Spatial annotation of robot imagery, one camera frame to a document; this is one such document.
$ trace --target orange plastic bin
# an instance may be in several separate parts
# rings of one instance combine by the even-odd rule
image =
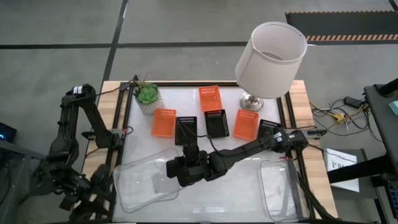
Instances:
[[[256,138],[259,114],[247,110],[238,110],[236,114],[234,136],[252,141]]]
[[[156,109],[151,133],[158,137],[173,137],[176,114],[177,110]]]
[[[199,87],[200,107],[202,111],[221,110],[220,90],[218,86]]]

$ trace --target lamp base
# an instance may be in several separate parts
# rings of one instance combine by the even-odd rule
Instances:
[[[245,110],[259,111],[264,106],[264,100],[244,92],[241,96],[241,107]]]

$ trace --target white lampshade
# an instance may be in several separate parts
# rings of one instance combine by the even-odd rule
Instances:
[[[296,28],[282,22],[257,26],[235,68],[238,85],[258,98],[286,94],[303,56],[307,41]]]

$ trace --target black basket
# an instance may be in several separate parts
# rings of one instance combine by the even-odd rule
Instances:
[[[271,132],[276,127],[280,127],[280,124],[261,119],[257,138],[260,139],[260,138],[265,137],[266,133]]]
[[[221,138],[229,136],[228,122],[225,110],[206,111],[206,130],[210,138]]]
[[[182,127],[177,123],[177,119],[180,121]],[[175,144],[178,146],[184,146],[186,144],[196,144],[198,142],[198,127],[197,117],[176,117],[175,120]]]

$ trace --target potted plant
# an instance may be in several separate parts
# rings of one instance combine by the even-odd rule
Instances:
[[[158,108],[163,108],[163,100],[158,87],[144,80],[134,79],[133,95],[144,114],[154,114]]]

